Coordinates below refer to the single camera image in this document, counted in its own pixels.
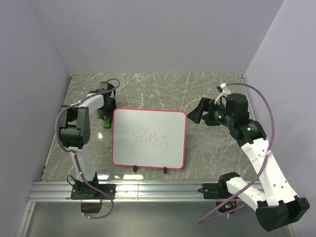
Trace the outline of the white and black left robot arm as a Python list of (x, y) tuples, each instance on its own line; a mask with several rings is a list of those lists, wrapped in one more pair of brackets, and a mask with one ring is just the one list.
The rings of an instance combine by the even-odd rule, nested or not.
[(104, 121), (105, 128), (111, 128), (116, 106), (116, 87), (110, 81), (101, 82), (96, 90), (72, 104), (62, 105), (55, 122), (56, 140), (61, 149), (70, 154), (76, 177), (72, 184), (73, 192), (84, 199), (100, 196), (97, 172), (92, 166), (87, 144), (90, 140), (90, 115)]

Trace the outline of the pink framed whiteboard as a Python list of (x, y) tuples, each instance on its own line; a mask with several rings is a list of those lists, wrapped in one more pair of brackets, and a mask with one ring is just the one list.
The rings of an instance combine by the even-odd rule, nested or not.
[(117, 108), (112, 162), (118, 166), (180, 170), (185, 164), (184, 111)]

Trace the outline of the green whiteboard eraser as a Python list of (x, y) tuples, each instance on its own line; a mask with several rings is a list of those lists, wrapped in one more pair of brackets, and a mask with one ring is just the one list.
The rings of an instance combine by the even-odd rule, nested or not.
[(109, 129), (112, 127), (112, 121), (113, 121), (113, 118), (111, 117), (108, 117), (104, 120), (104, 125), (103, 127), (106, 128), (106, 129)]

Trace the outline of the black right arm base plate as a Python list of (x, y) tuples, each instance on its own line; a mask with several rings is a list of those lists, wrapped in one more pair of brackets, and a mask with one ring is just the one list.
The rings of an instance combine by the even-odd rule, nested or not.
[(204, 199), (227, 199), (232, 196), (228, 192), (227, 185), (220, 183), (203, 183), (197, 191), (203, 194)]

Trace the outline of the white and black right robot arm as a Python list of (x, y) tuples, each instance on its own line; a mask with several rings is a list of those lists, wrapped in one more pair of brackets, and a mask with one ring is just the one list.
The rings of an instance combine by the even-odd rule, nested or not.
[(297, 222), (310, 208), (308, 200), (299, 197), (283, 175), (271, 151), (272, 141), (267, 139), (260, 123), (250, 119), (248, 100), (243, 94), (231, 93), (215, 100), (201, 98), (187, 118), (194, 123), (203, 120), (208, 126), (227, 127), (250, 160), (263, 188), (257, 190), (253, 182), (245, 182), (235, 172), (220, 176), (218, 192), (227, 200), (200, 218), (199, 224), (214, 219), (213, 213), (219, 209), (236, 214), (238, 208), (226, 207), (235, 198), (255, 211), (259, 224), (268, 232)]

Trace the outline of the aluminium mounting rail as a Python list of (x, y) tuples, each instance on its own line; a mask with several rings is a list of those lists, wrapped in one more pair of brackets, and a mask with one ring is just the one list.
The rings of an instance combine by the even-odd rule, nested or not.
[[(198, 192), (207, 180), (116, 180), (102, 181), (116, 184), (114, 202), (204, 202)], [(65, 181), (35, 182), (31, 187), (29, 202), (80, 202), (71, 199), (72, 187)]]

